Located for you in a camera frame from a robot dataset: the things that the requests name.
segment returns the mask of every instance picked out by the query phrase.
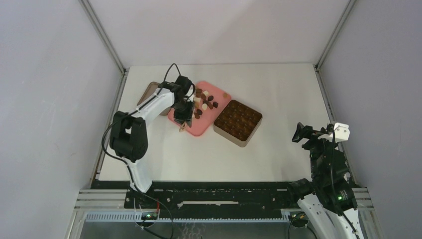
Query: metal frame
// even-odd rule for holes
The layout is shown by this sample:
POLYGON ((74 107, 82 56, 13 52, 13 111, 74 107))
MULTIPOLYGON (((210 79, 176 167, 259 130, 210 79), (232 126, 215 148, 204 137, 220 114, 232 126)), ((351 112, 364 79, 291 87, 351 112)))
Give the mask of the metal frame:
POLYGON ((110 53, 111 57, 113 58, 114 62, 116 63, 117 67, 119 68, 120 72, 124 74, 126 72, 123 63, 121 62, 116 49, 114 48, 113 44, 110 41, 106 31, 104 30, 103 25, 101 24, 100 20, 98 19, 97 14, 95 13, 91 3, 89 0, 79 0, 81 3, 82 8, 85 10, 88 18, 90 19, 95 31, 98 33, 101 41, 104 43, 105 48, 110 53))
MULTIPOLYGON (((155 212, 156 209, 126 209, 124 205, 130 200, 127 198, 129 190, 125 189, 87 189, 80 190, 74 211, 69 224, 66 238, 78 239, 84 222, 141 222, 142 215, 155 212)), ((371 198, 366 188, 354 188, 353 192, 358 204, 358 211, 363 230, 368 239, 381 238, 376 230, 377 221, 371 198)), ((273 218, 174 218, 175 223, 287 223, 292 214, 300 212, 299 208, 280 209, 278 216, 273 218)), ((158 220, 146 222, 168 223, 170 219, 160 217, 158 220)))
POLYGON ((338 21, 337 25, 334 28, 334 31, 332 32, 330 39, 327 42, 327 45, 325 46, 324 50, 322 51, 321 56, 318 59, 318 62, 316 64, 316 70, 319 71, 321 66, 323 65, 325 59, 327 58, 327 55, 329 51, 331 50, 333 44, 335 43, 335 40, 338 37, 338 34, 343 29, 344 24, 346 23, 347 18, 349 17, 350 13, 353 10, 353 7, 355 6, 357 0, 349 0, 349 2, 346 5, 346 8, 344 9, 343 13, 341 14, 340 20, 338 21))
MULTIPOLYGON (((114 62, 116 63, 119 71, 122 73, 122 78, 119 84, 119 87, 116 91, 116 96, 113 102, 113 107, 110 111, 109 118, 107 122, 110 122, 112 115, 116 112, 118 105, 120 103, 121 95, 123 93, 124 85, 127 78, 127 70, 125 69, 122 61, 120 60, 115 48, 113 47, 106 31, 104 30, 98 16, 96 15, 91 3, 89 0, 79 0, 81 6, 87 13, 88 18, 90 19, 94 29, 98 33, 100 39, 105 45, 106 49, 110 53, 114 62)), ((343 28, 348 16, 350 15, 356 0, 349 0, 345 10, 343 11, 342 17, 337 23, 327 45, 325 46, 317 64, 315 65, 316 77, 320 86, 320 90, 326 105, 327 113, 330 121, 335 121, 336 117, 331 108, 329 95, 325 90, 324 82, 319 74, 319 70, 323 65, 327 55, 329 54, 330 49, 332 48, 335 40, 338 37, 341 29, 343 28)), ((347 150, 345 150, 344 145, 340 144, 339 148, 343 150, 347 155, 347 150)), ((97 188, 103 189, 87 189, 81 190, 79 192, 74 211, 69 223, 69 227, 66 233, 67 239, 78 239, 82 233, 82 228, 84 222, 134 222, 140 221, 142 214, 134 209, 125 209, 124 205, 133 203, 128 194, 130 191, 127 189, 104 189, 103 185, 96 184, 96 175, 100 173, 102 162, 104 159, 104 153, 99 152, 97 166, 93 171, 92 177, 92 186, 97 186, 97 188)), ((354 179, 354 173, 352 168, 350 169, 351 176, 354 179)), ((112 188, 128 188, 128 182, 111 182, 113 184, 112 188)), ((369 239, 382 238, 380 231, 378 230, 379 223, 375 215, 375 211, 370 199, 368 190, 366 188, 356 188, 353 189, 359 210, 359 217, 361 224, 364 225, 364 230, 366 236, 369 239)), ((155 209, 143 209, 143 212, 154 212, 155 209)), ((201 222, 201 223, 215 223, 215 222, 288 222, 289 216, 295 214, 296 212, 301 211, 299 208, 280 208, 280 214, 277 217, 271 218, 247 218, 247 219, 230 219, 230 218, 219 218, 219 219, 204 219, 204 218, 175 218, 174 222, 201 222)), ((165 217, 165 214, 162 215, 158 222, 169 222, 170 219, 165 217)))

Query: pink cutting board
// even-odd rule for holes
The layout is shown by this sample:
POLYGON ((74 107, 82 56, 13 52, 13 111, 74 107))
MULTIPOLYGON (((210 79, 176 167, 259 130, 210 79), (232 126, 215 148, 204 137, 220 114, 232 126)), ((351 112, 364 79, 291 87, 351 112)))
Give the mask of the pink cutting board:
MULTIPOLYGON (((189 132, 191 135, 198 137, 201 136, 207 130, 207 128, 214 122, 214 120, 220 115, 220 113, 224 110, 227 104, 231 101, 231 96, 227 92, 206 81, 200 81, 196 83, 195 87, 203 91, 208 91, 208 96, 214 96, 214 100, 212 100, 211 103, 218 103, 218 108, 213 108, 212 110, 210 108, 207 108, 204 111, 202 110, 202 108, 200 108, 203 111, 203 114, 199 119, 192 117, 192 127, 187 127, 186 131, 189 132)), ((174 122, 173 113, 174 109, 172 108, 167 117, 170 121, 180 126, 180 124, 174 122)))

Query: chocolate piece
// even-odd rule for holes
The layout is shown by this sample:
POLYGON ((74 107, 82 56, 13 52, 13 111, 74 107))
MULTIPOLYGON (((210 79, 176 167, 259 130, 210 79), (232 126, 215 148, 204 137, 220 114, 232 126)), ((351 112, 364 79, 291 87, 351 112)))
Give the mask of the chocolate piece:
POLYGON ((248 136, 241 133, 239 135, 239 138, 238 139, 240 139, 240 141, 246 141, 248 139, 248 136))
POLYGON ((232 107, 233 109, 237 109, 237 107, 239 107, 239 102, 236 102, 236 101, 230 101, 229 105, 230 105, 230 107, 232 107))
POLYGON ((240 131, 237 130, 237 129, 235 129, 235 128, 233 128, 231 130, 230 134, 236 137, 236 136, 238 136, 240 134, 240 131))
POLYGON ((251 128, 249 128, 249 127, 245 127, 245 128, 243 129, 243 133, 244 133, 245 135, 249 136, 249 135, 252 133, 252 130, 251 130, 251 128))
POLYGON ((241 121, 242 123, 248 123, 249 118, 247 118, 247 117, 245 117, 245 116, 242 116, 242 118, 240 118, 240 121, 241 121))
POLYGON ((211 102, 209 101, 204 101, 204 103, 210 108, 210 110, 212 110, 214 107, 212 106, 211 102))
POLYGON ((224 109, 223 113, 230 116, 231 114, 233 114, 233 109, 230 109, 229 107, 226 107, 224 109))
POLYGON ((239 105, 239 107, 237 108, 237 110, 238 110, 239 112, 245 112, 245 110, 246 110, 246 106, 244 106, 244 105, 239 105))
POLYGON ((237 121, 235 121, 233 118, 229 118, 229 119, 227 120, 227 123, 228 123, 228 124, 230 124, 230 125, 234 125, 236 122, 237 122, 237 121))
POLYGON ((253 110, 251 110, 251 109, 247 109, 247 110, 246 110, 246 115, 247 115, 248 117, 252 117, 252 116, 253 116, 253 110))
POLYGON ((253 120, 254 122, 258 123, 258 121, 259 121, 260 119, 261 119, 261 114, 259 114, 259 113, 255 113, 255 114, 253 115, 252 120, 253 120))
POLYGON ((231 129, 232 129, 233 127, 231 127, 231 126, 228 126, 228 125, 223 125, 223 127, 221 128, 222 130, 224 130, 224 131, 226 131, 227 133, 229 133, 230 131, 231 131, 231 129))
POLYGON ((240 117, 242 117, 242 115, 238 112, 233 113, 233 118, 235 118, 236 120, 240 120, 240 117))
POLYGON ((214 121, 214 125, 221 128, 223 126, 224 122, 222 122, 220 119, 217 119, 214 121))
POLYGON ((242 123, 237 122, 235 125, 236 129, 243 130, 245 128, 245 125, 242 123))
POLYGON ((253 121, 250 121, 248 125, 249 125, 249 127, 251 127, 251 128, 255 128, 256 123, 255 123, 255 122, 253 122, 253 121))
POLYGON ((220 115, 220 118, 222 121, 227 121, 229 119, 228 115, 226 114, 220 115))

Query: red wire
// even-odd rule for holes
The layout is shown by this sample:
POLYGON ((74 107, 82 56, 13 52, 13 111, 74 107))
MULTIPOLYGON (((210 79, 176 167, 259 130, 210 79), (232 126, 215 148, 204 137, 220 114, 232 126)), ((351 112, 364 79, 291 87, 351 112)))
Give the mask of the red wire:
POLYGON ((160 210, 160 204, 157 202, 157 211, 155 213, 158 213, 159 210, 160 210))

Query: black cable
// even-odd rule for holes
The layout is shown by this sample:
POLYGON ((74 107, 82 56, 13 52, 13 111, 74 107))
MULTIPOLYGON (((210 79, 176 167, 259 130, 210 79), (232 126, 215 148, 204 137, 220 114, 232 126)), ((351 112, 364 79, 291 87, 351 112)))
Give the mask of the black cable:
MULTIPOLYGON (((166 74, 164 75, 164 80, 163 80, 163 82, 165 82, 165 81, 166 81, 167 75, 169 74, 169 71, 170 71, 170 69, 171 69, 173 66, 175 66, 175 67, 176 67, 177 72, 179 72, 179 76, 181 76, 181 75, 182 75, 182 74, 180 74, 179 67, 176 65, 176 63, 173 63, 173 64, 171 64, 171 65, 170 65, 169 69, 167 69, 167 72, 166 72, 166 74)), ((160 88, 160 90, 158 91, 157 95, 159 95, 159 94, 160 94, 160 92, 161 92, 161 90, 162 90, 162 89, 163 89, 163 88, 161 87, 161 88, 160 88)))
MULTIPOLYGON (((333 180, 333 176, 332 176, 332 170, 333 170, 333 164, 334 164, 334 149, 335 149, 335 129, 332 129, 332 148, 331 148, 331 164, 330 164, 330 178, 331 178, 331 188, 332 188, 332 193, 333 193, 333 203, 337 204, 337 201, 335 200, 335 189, 334 189, 334 180, 333 180)), ((359 235, 357 234, 357 230, 356 228, 353 226, 352 222, 349 220, 349 218, 346 216, 346 214, 343 212, 343 210, 341 210, 341 214, 343 215, 343 217, 346 219, 346 221, 349 223, 350 227, 353 230, 353 233, 355 234, 357 239, 359 238, 359 235)))
MULTIPOLYGON (((289 224, 289 228, 287 229, 287 239, 290 239, 290 229, 292 228, 292 225, 293 225, 293 222, 295 221, 295 219, 299 216, 299 215, 305 215, 305 213, 304 212, 301 212, 301 213, 298 213, 298 214, 296 214, 296 216, 294 217, 294 218, 292 218, 292 221, 290 222, 290 224, 289 224)), ((315 232, 310 228, 310 227, 307 227, 310 231, 311 231, 311 233, 312 234, 314 234, 314 236, 315 236, 315 239, 318 239, 317 238, 317 235, 315 234, 315 232)))
POLYGON ((102 149, 103 149, 103 151, 104 151, 104 153, 106 154, 106 155, 108 155, 109 157, 111 157, 111 158, 114 158, 114 159, 117 159, 117 160, 119 160, 119 161, 121 161, 121 162, 123 162, 125 165, 126 165, 126 167, 127 167, 127 170, 129 171, 129 176, 130 176, 130 181, 131 182, 133 182, 133 184, 134 184, 134 186, 135 186, 135 189, 137 190, 137 192, 138 193, 140 193, 141 195, 143 195, 144 197, 147 197, 147 198, 149 198, 149 199, 152 199, 152 200, 154 200, 155 202, 157 202, 157 203, 159 203, 159 204, 161 204, 168 212, 169 212, 169 215, 170 215, 170 220, 171 220, 171 223, 172 223, 172 232, 171 232, 171 235, 170 235, 170 237, 169 238, 165 238, 165 237, 162 237, 162 236, 160 236, 160 235, 158 235, 158 234, 156 234, 156 233, 154 233, 154 232, 152 232, 151 230, 149 230, 149 229, 147 229, 147 228, 143 228, 145 231, 147 231, 148 233, 151 233, 152 235, 154 235, 154 236, 156 236, 156 237, 158 237, 158 238, 160 238, 160 239, 172 239, 173 238, 173 233, 174 233, 174 222, 173 222, 173 216, 172 216, 172 214, 171 214, 171 212, 170 212, 170 210, 167 208, 167 206, 166 205, 164 205, 162 202, 160 202, 160 201, 158 201, 157 199, 155 199, 155 198, 153 198, 153 197, 150 197, 150 196, 148 196, 148 195, 146 195, 145 193, 142 193, 141 192, 141 190, 138 188, 138 186, 135 184, 135 181, 134 181, 134 179, 133 179, 133 174, 132 174, 132 171, 130 170, 130 167, 129 167, 129 164, 125 161, 125 160, 123 160, 122 158, 119 158, 119 157, 115 157, 114 155, 111 155, 110 153, 108 153, 107 152, 107 149, 106 149, 106 147, 105 147, 105 138, 106 138, 106 135, 107 135, 107 133, 108 133, 108 131, 113 127, 113 125, 115 125, 117 123, 117 121, 116 122, 114 122, 114 123, 112 123, 106 130, 105 130, 105 132, 104 132, 104 135, 103 135, 103 138, 102 138, 102 144, 101 144, 101 147, 102 147, 102 149))
POLYGON ((318 239, 317 238, 317 235, 315 234, 315 232, 312 230, 312 228, 310 228, 310 227, 306 227, 307 229, 309 229, 309 231, 311 231, 311 233, 312 234, 314 234, 314 237, 315 237, 315 239, 318 239))

